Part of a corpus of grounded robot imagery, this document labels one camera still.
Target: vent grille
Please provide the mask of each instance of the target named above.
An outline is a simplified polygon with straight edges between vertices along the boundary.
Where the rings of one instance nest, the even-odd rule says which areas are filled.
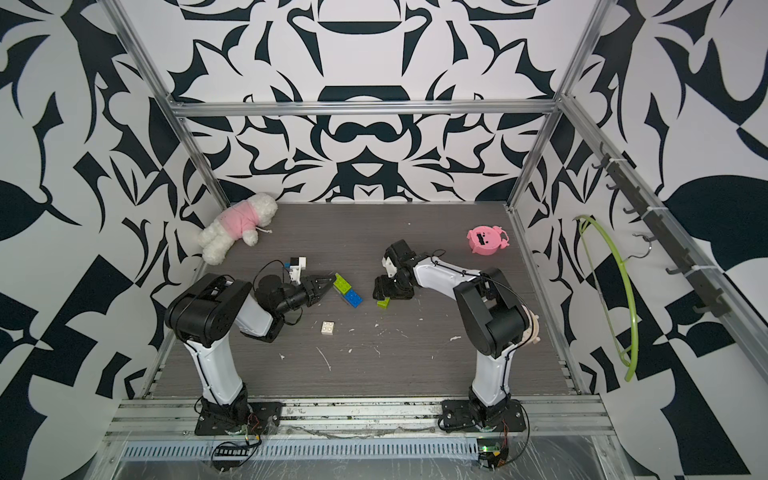
[[[123,461],[208,460],[221,441],[129,442]],[[228,452],[236,460],[247,452]],[[254,460],[343,460],[371,458],[465,458],[477,459],[474,439],[322,439],[265,440],[251,457]]]

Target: stuffed animal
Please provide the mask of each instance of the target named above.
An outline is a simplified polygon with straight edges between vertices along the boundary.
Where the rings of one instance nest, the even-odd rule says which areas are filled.
[[[272,233],[258,226],[266,227],[277,212],[277,202],[267,194],[256,194],[223,211],[216,220],[197,236],[203,247],[203,260],[210,265],[224,261],[227,251],[240,238],[249,247],[256,245],[259,233]]]

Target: table surface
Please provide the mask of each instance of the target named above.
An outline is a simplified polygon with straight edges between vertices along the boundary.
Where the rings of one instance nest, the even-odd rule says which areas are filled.
[[[338,272],[363,298],[358,308],[335,291],[305,308],[296,326],[284,326],[273,343],[240,334],[230,344],[235,366],[252,396],[465,396],[475,376],[476,350],[467,338],[456,302],[434,290],[416,289],[411,300],[383,310],[372,298],[384,269],[385,249],[404,239],[416,252],[446,250],[446,262],[468,269],[498,267],[512,289],[541,314],[515,238],[494,255],[473,254],[467,232],[478,225],[511,231],[500,203],[482,204],[281,204],[270,228],[248,247],[236,242],[225,261],[208,271],[253,279],[274,259],[307,257],[307,273]],[[280,274],[277,264],[264,274]],[[323,321],[334,322],[322,335]],[[546,326],[541,342],[515,352],[510,389],[517,395],[568,392]],[[155,396],[201,394],[190,355],[176,342]]]

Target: blue lego brick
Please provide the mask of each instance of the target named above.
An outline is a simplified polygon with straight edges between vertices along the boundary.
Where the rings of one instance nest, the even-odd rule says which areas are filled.
[[[362,303],[362,298],[360,298],[360,295],[358,295],[355,290],[351,289],[346,293],[346,295],[344,295],[344,300],[346,300],[349,305],[354,306],[355,308],[357,308],[357,306]]]

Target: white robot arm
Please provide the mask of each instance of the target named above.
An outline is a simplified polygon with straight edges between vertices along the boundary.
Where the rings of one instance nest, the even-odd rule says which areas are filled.
[[[418,255],[404,240],[387,248],[382,265],[387,274],[376,279],[375,298],[410,299],[413,287],[421,286],[456,300],[467,335],[478,350],[469,391],[470,419],[481,428],[498,426],[508,409],[512,356],[520,346],[538,341],[537,316],[495,268],[468,270],[426,253]]]
[[[335,279],[308,276],[292,285],[276,276],[271,283],[266,276],[256,290],[260,305],[251,295],[250,282],[208,273],[169,305],[165,324],[192,355],[203,384],[197,435],[237,434],[249,425],[252,411],[247,388],[237,375],[230,350],[232,324],[245,336],[272,342],[285,323],[283,314],[317,303]]]

